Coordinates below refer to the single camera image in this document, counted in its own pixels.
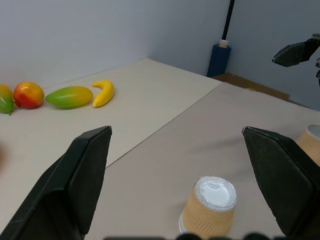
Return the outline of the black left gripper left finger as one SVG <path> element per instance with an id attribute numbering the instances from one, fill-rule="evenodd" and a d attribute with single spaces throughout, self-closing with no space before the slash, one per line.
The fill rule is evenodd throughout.
<path id="1" fill-rule="evenodd" d="M 85 240 L 101 194 L 112 127 L 76 137 L 38 179 L 0 240 Z"/>

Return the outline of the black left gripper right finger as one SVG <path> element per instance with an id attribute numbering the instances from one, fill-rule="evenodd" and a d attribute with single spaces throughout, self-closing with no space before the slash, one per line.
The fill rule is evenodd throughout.
<path id="1" fill-rule="evenodd" d="M 291 138 L 245 126 L 242 135 L 258 187 L 290 240 L 320 240 L 320 166 Z"/>

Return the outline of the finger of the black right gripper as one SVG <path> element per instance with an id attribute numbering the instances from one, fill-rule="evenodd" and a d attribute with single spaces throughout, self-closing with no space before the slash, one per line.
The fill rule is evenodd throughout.
<path id="1" fill-rule="evenodd" d="M 272 62 L 283 67 L 291 67 L 308 61 L 305 56 L 305 42 L 287 45 L 278 51 L 272 58 Z"/>

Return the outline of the brown ribbed paper cup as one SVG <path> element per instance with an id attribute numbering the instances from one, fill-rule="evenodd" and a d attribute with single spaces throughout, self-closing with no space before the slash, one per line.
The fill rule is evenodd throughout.
<path id="1" fill-rule="evenodd" d="M 309 125 L 296 143 L 320 167 L 320 126 Z"/>
<path id="2" fill-rule="evenodd" d="M 226 237 L 233 224 L 237 191 L 234 185 L 217 176 L 200 177 L 179 217 L 179 231 L 203 240 Z"/>

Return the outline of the brown cardboard piece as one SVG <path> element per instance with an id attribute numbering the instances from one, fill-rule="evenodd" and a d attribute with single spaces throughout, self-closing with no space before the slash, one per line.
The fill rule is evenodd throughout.
<path id="1" fill-rule="evenodd" d="M 236 87 L 240 87 L 247 90 L 252 90 L 256 92 L 260 92 L 284 101 L 288 101 L 290 95 L 279 90 L 275 90 L 273 88 L 267 87 L 265 85 L 253 82 L 246 78 L 240 77 L 233 73 L 224 73 L 221 75 L 213 76 L 213 79 L 219 80 L 221 82 L 225 82 Z"/>

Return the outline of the blue wrapped roll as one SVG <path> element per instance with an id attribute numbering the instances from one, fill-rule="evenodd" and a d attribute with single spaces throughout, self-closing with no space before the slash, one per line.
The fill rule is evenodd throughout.
<path id="1" fill-rule="evenodd" d="M 212 48 L 207 77 L 212 78 L 225 73 L 231 53 L 231 47 L 227 40 L 221 39 Z"/>

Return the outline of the black pole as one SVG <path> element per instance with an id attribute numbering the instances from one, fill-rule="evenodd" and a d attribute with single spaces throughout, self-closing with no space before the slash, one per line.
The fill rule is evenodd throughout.
<path id="1" fill-rule="evenodd" d="M 233 9 L 234 9 L 234 4 L 235 4 L 235 0 L 230 0 L 229 1 L 228 11 L 227 11 L 225 24 L 224 24 L 224 28 L 223 28 L 223 32 L 222 32 L 222 36 L 221 36 L 222 40 L 226 40 L 227 39 L 227 34 L 228 34 L 230 22 L 231 22 L 231 17 L 232 17 L 232 13 L 233 13 Z"/>

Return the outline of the green yellow toy mango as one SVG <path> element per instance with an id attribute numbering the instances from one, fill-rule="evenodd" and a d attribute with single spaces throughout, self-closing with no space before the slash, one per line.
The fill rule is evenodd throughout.
<path id="1" fill-rule="evenodd" d="M 56 108 L 73 109 L 87 105 L 93 98 L 92 91 L 84 86 L 68 86 L 51 92 L 45 100 Z"/>

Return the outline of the red yellow toy pomegranate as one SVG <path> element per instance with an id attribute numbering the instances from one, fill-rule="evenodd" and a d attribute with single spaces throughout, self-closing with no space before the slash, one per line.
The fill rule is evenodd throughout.
<path id="1" fill-rule="evenodd" d="M 35 109 L 43 104 L 45 93 L 36 83 L 31 81 L 19 83 L 13 91 L 15 105 L 23 109 Z"/>

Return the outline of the yellow toy banana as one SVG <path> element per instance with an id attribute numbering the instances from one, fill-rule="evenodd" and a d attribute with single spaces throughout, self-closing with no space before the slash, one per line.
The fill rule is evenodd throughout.
<path id="1" fill-rule="evenodd" d="M 95 97 L 92 102 L 92 106 L 99 108 L 107 104 L 113 97 L 115 89 L 111 81 L 102 80 L 92 83 L 93 87 L 100 88 L 100 93 Z"/>

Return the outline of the green orange toy fruit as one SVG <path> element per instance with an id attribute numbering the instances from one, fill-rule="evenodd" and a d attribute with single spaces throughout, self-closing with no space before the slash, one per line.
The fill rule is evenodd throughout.
<path id="1" fill-rule="evenodd" d="M 13 92 L 0 83 L 0 113 L 11 115 L 14 109 Z"/>

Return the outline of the grey beige table cover sheet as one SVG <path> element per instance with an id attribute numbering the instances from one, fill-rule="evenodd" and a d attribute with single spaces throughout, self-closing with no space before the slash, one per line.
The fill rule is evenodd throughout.
<path id="1" fill-rule="evenodd" d="M 179 217 L 202 176 L 224 178 L 236 188 L 232 238 L 251 232 L 280 236 L 242 129 L 256 127 L 296 140 L 309 125 L 320 125 L 320 111 L 221 83 L 106 169 L 85 240 L 176 238 Z"/>

